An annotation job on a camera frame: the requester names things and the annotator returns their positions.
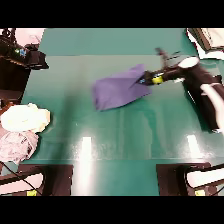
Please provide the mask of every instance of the yellow label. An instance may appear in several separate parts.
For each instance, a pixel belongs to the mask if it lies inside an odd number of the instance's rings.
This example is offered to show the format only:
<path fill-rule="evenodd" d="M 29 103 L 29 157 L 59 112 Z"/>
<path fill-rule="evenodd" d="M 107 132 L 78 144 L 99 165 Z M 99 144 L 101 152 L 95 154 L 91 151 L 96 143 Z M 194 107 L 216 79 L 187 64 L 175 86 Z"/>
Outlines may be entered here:
<path fill-rule="evenodd" d="M 195 191 L 195 195 L 196 196 L 205 196 L 205 191 L 204 190 Z"/>
<path fill-rule="evenodd" d="M 163 82 L 163 77 L 162 76 L 155 77 L 155 78 L 152 79 L 152 82 L 154 84 L 162 83 Z"/>
<path fill-rule="evenodd" d="M 37 196 L 37 191 L 27 191 L 27 196 Z"/>

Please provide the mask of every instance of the green table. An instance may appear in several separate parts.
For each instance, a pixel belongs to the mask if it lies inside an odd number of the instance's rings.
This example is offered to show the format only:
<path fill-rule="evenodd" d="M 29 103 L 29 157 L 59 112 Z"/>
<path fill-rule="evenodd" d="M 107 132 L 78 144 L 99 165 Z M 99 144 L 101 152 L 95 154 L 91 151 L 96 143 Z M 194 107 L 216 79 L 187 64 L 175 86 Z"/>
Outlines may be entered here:
<path fill-rule="evenodd" d="M 40 50 L 49 70 L 33 71 L 23 104 L 51 111 L 35 154 L 24 163 L 74 164 L 72 195 L 158 195 L 157 163 L 223 163 L 224 139 L 201 129 L 181 83 L 125 107 L 94 109 L 93 82 L 138 63 L 158 69 L 155 47 L 197 55 L 183 28 L 47 29 Z M 213 73 L 223 63 L 204 60 Z"/>

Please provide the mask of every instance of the purple cloth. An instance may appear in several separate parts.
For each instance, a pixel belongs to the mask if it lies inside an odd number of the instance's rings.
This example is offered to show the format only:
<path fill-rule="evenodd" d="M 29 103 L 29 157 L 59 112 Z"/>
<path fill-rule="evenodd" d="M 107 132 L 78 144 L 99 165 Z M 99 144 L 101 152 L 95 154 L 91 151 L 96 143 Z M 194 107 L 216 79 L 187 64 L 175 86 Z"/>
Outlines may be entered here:
<path fill-rule="evenodd" d="M 96 81 L 92 89 L 96 109 L 121 107 L 150 94 L 149 87 L 136 83 L 144 71 L 144 65 L 138 64 L 128 71 Z"/>

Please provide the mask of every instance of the pile of cloth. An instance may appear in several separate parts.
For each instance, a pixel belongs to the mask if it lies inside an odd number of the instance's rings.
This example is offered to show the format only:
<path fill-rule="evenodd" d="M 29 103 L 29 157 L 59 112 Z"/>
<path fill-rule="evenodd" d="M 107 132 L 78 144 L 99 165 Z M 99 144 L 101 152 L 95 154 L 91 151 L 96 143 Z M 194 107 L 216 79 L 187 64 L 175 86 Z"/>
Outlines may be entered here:
<path fill-rule="evenodd" d="M 38 135 L 50 122 L 50 112 L 35 104 L 11 106 L 1 115 L 0 161 L 19 164 L 35 152 Z"/>
<path fill-rule="evenodd" d="M 224 28 L 187 28 L 186 32 L 200 59 L 224 60 Z"/>

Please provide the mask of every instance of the green surface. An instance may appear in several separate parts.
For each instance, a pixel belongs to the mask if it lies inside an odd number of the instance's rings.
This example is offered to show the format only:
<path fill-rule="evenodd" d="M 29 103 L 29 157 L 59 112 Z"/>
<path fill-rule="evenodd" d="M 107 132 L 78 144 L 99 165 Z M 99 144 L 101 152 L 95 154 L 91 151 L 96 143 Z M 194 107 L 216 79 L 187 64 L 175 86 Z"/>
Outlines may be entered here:
<path fill-rule="evenodd" d="M 223 163 L 222 136 L 202 131 L 181 83 L 154 86 L 152 95 L 122 108 L 93 107 L 95 80 L 138 63 L 160 68 L 155 47 L 196 55 L 183 32 L 47 29 L 40 50 L 50 69 L 31 73 L 22 103 L 47 108 L 52 121 L 24 163 L 74 164 L 72 195 L 158 195 L 157 163 Z M 213 74 L 224 71 L 219 61 L 204 60 L 203 66 Z"/>

